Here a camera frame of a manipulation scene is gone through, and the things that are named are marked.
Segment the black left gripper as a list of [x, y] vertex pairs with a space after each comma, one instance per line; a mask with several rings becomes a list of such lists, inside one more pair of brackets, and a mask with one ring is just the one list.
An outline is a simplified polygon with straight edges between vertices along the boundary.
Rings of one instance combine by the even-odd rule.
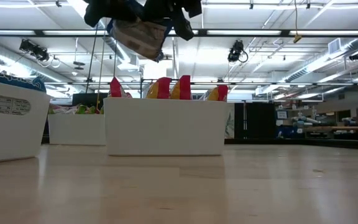
[[135, 0], [87, 0], [83, 19], [95, 27], [103, 17], [135, 22], [144, 19], [144, 7]]

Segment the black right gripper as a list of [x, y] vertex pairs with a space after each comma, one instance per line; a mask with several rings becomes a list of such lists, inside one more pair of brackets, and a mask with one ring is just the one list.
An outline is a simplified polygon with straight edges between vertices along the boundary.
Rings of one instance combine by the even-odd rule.
[[183, 9], [192, 18], [202, 13], [201, 0], [146, 0], [144, 19], [152, 21], [170, 18], [177, 36], [188, 41], [194, 37], [190, 22], [186, 19]]

